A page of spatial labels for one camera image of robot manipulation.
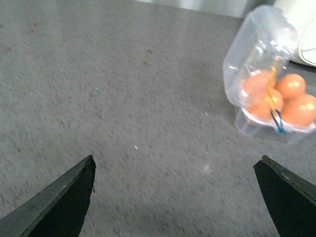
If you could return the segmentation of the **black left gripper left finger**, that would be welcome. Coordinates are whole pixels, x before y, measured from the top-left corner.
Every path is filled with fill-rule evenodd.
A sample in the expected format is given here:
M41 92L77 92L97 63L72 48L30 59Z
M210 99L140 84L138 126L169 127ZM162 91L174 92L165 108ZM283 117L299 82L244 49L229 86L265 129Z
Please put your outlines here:
M96 164L88 155L0 220L2 237L78 237L94 192Z

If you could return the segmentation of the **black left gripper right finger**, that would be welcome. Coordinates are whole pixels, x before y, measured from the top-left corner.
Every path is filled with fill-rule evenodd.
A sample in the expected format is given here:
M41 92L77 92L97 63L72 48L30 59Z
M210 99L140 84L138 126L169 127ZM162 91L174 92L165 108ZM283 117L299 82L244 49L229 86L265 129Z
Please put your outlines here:
M267 155L253 168L278 234L281 237L314 237L316 186Z

